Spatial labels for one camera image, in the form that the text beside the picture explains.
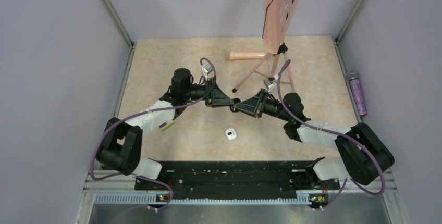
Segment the white earbud charging case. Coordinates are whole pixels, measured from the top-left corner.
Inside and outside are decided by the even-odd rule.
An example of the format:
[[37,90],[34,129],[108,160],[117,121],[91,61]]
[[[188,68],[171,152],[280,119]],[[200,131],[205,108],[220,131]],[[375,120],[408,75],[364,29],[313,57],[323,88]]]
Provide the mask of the white earbud charging case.
[[225,130],[225,136],[230,141],[235,140],[238,137],[237,132],[236,132],[236,130],[234,128],[226,129]]

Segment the pink music stand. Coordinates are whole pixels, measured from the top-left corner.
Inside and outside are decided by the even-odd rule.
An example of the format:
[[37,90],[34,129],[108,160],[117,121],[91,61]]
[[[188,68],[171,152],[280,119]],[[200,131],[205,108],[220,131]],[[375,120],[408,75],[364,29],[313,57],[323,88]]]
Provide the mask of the pink music stand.
[[[235,93],[250,78],[253,73],[264,76],[265,78],[279,78],[276,68],[280,56],[288,60],[288,47],[285,44],[285,38],[292,18],[296,12],[300,0],[265,0],[264,2],[264,22],[262,30],[262,39],[266,53],[235,53],[228,52],[227,60],[259,59],[260,61],[245,75],[232,89]],[[267,61],[271,56],[274,57],[272,69],[269,74],[263,74],[257,69]]]

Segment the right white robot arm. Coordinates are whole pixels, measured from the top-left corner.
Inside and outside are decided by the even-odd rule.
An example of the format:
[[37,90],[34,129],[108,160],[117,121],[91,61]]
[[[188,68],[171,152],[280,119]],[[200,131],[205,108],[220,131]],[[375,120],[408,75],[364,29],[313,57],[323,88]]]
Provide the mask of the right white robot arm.
[[285,121],[286,136],[300,143],[313,143],[336,150],[339,157],[319,158],[313,170],[306,173],[306,183],[319,189],[329,179],[352,179],[360,185],[369,185],[381,172],[394,163],[395,158],[375,132],[365,123],[339,128],[308,118],[297,93],[288,93],[282,101],[261,89],[253,97],[233,100],[232,112],[241,112],[254,118],[263,114]]

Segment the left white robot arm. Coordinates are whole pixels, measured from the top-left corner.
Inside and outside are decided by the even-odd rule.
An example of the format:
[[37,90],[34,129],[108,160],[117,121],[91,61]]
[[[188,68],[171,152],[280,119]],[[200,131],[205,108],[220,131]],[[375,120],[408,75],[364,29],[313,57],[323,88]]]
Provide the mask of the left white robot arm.
[[151,107],[122,120],[114,117],[108,121],[93,161],[122,175],[147,178],[154,189],[163,188],[167,175],[159,162],[141,156],[143,138],[172,123],[187,107],[198,102],[207,107],[231,107],[235,103],[218,87],[216,77],[202,81],[194,84],[186,68],[175,70],[168,90]]

